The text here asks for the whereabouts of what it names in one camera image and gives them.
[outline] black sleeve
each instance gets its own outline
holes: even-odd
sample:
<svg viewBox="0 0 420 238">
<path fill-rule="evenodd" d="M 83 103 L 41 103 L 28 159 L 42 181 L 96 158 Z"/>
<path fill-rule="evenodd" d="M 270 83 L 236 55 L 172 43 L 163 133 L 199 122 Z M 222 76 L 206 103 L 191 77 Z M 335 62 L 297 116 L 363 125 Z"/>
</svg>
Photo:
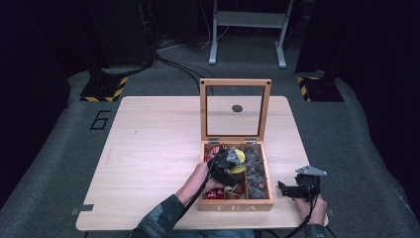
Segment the black sleeve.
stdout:
<svg viewBox="0 0 420 238">
<path fill-rule="evenodd" d="M 304 228 L 306 238 L 327 238 L 327 229 L 318 224 L 307 224 Z"/>
<path fill-rule="evenodd" d="M 168 237 L 183 208 L 182 202 L 173 194 L 149 212 L 130 237 Z"/>
</svg>

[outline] person's right hand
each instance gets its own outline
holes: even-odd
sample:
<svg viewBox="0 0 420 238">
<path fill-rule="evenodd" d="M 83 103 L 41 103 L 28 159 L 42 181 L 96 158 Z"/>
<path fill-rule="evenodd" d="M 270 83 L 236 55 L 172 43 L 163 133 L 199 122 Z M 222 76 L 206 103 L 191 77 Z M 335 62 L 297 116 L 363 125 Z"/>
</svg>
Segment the person's right hand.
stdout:
<svg viewBox="0 0 420 238">
<path fill-rule="evenodd" d="M 188 201 L 192 198 L 192 196 L 198 191 L 201 184 L 206 180 L 208 175 L 208 168 L 207 162 L 202 162 L 195 167 L 194 172 L 192 172 L 191 176 L 189 176 L 188 180 L 185 182 L 182 188 L 176 192 L 176 196 L 178 199 L 186 205 Z M 213 188 L 223 188 L 224 185 L 220 184 L 219 182 L 210 178 L 203 192 L 206 192 Z"/>
<path fill-rule="evenodd" d="M 302 219 L 305 219 L 311 209 L 311 203 L 301 198 L 294 198 L 294 201 L 299 208 L 300 216 Z M 318 195 L 318 198 L 314 199 L 314 202 L 315 201 L 316 204 L 308 224 L 324 225 L 325 217 L 327 216 L 327 202 L 324 200 L 324 198 L 322 198 L 321 194 Z"/>
</svg>

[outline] metal bracket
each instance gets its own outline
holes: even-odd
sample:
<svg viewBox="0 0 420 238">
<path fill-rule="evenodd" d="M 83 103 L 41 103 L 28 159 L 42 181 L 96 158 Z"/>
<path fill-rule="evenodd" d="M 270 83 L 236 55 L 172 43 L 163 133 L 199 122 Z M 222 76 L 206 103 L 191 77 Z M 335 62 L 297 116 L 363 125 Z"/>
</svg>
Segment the metal bracket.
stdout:
<svg viewBox="0 0 420 238">
<path fill-rule="evenodd" d="M 239 160 L 238 154 L 236 153 L 235 147 L 232 147 L 231 150 L 229 150 L 228 157 L 226 158 L 228 162 L 235 163 L 237 165 L 240 165 L 242 162 Z"/>
<path fill-rule="evenodd" d="M 93 204 L 81 205 L 79 208 L 73 208 L 70 211 L 70 215 L 78 215 L 80 211 L 91 211 L 93 210 Z"/>
<path fill-rule="evenodd" d="M 246 139 L 245 140 L 245 144 L 256 144 L 257 140 L 256 139 Z"/>
<path fill-rule="evenodd" d="M 297 173 L 302 175 L 308 175 L 308 176 L 326 176 L 327 173 L 321 170 L 318 170 L 311 166 L 302 167 L 300 169 L 296 170 Z"/>
<path fill-rule="evenodd" d="M 219 139 L 209 139 L 209 144 L 220 144 Z"/>
</svg>

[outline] dark background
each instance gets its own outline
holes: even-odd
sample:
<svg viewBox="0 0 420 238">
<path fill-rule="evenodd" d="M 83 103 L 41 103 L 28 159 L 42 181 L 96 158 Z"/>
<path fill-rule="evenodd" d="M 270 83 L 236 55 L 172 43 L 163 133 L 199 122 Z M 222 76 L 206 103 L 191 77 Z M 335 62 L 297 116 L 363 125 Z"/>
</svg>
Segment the dark background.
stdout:
<svg viewBox="0 0 420 238">
<path fill-rule="evenodd" d="M 241 2 L 238 10 L 269 12 L 284 7 L 277 1 L 260 5 Z M 349 22 L 359 17 L 354 13 L 361 2 L 316 1 L 296 72 L 329 68 Z M 0 77 L 6 105 L 1 117 L 2 205 L 65 108 L 69 77 L 93 65 L 153 61 L 160 34 L 189 42 L 207 34 L 198 1 L 126 0 L 120 3 L 125 6 L 118 9 L 120 14 L 111 17 L 106 6 L 119 7 L 112 4 L 94 0 L 1 1 Z M 220 7 L 233 6 L 234 1 Z M 203 1 L 203 9 L 211 24 L 212 1 Z M 402 184 L 417 217 L 419 10 L 416 1 L 378 1 L 369 8 L 366 23 L 359 28 L 360 37 L 350 46 L 351 53 L 339 73 L 358 96 L 371 138 L 387 168 Z"/>
</svg>

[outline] electronic device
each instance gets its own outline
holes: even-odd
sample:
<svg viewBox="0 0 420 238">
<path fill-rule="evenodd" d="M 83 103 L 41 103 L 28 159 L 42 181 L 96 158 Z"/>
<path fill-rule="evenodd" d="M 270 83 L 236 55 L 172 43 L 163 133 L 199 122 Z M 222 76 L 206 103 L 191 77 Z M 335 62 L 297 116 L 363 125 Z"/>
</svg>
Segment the electronic device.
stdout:
<svg viewBox="0 0 420 238">
<path fill-rule="evenodd" d="M 235 147 L 231 150 L 221 148 L 220 151 L 213 158 L 213 162 L 208 163 L 211 177 L 219 183 L 226 186 L 235 186 L 239 178 L 234 177 L 230 170 L 242 162 L 239 161 Z"/>
<path fill-rule="evenodd" d="M 311 166 L 297 169 L 296 172 L 298 173 L 295 178 L 297 186 L 286 186 L 283 182 L 278 181 L 282 195 L 304 198 L 306 201 L 313 200 L 321 192 L 320 177 L 326 176 L 327 173 Z"/>
</svg>

